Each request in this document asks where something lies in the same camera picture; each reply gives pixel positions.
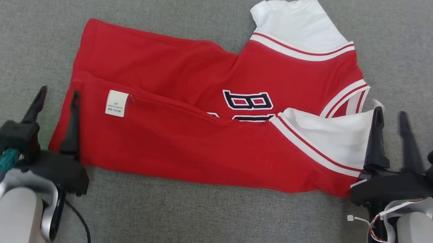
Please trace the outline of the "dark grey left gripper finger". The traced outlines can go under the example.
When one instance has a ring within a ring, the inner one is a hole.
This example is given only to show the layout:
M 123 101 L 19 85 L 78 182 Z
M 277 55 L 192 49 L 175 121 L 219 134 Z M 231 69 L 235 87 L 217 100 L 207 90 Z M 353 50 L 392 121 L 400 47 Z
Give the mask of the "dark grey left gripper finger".
M 47 89 L 48 87 L 43 85 L 36 96 L 34 97 L 34 100 L 30 104 L 30 107 L 28 107 L 27 112 L 25 113 L 22 122 L 23 123 L 33 123 L 37 121 L 37 117 L 39 113 L 42 111 L 42 108 L 45 104 L 45 99 L 47 96 Z
M 80 158 L 80 93 L 74 90 L 65 136 L 60 143 L 60 154 Z

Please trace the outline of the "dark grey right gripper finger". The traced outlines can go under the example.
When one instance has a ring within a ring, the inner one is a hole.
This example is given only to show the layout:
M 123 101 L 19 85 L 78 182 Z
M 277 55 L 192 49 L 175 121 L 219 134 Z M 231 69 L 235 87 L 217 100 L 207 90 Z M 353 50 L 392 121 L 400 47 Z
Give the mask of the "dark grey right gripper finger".
M 389 159 L 385 155 L 383 129 L 385 126 L 383 107 L 374 108 L 368 137 L 364 167 L 365 169 L 387 170 Z
M 401 172 L 424 174 L 425 169 L 422 156 L 408 118 L 408 114 L 405 111 L 399 112 L 399 134 L 403 145 L 403 167 Z

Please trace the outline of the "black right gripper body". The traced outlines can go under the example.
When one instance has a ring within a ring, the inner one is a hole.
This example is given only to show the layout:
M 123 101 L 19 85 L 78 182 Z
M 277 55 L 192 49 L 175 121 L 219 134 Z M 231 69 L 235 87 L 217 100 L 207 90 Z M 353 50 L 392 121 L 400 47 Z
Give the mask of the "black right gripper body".
M 413 172 L 389 172 L 378 164 L 364 164 L 363 180 L 352 186 L 350 200 L 357 205 L 389 203 L 396 200 L 433 198 L 428 176 Z

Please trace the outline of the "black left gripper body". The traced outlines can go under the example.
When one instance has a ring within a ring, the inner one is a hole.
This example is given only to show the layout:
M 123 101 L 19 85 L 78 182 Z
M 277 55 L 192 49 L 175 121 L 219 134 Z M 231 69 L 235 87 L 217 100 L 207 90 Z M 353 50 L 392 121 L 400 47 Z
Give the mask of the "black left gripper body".
M 81 196 L 88 192 L 88 172 L 81 163 L 70 156 L 42 150 L 36 159 L 27 165 L 27 169 L 68 193 Z

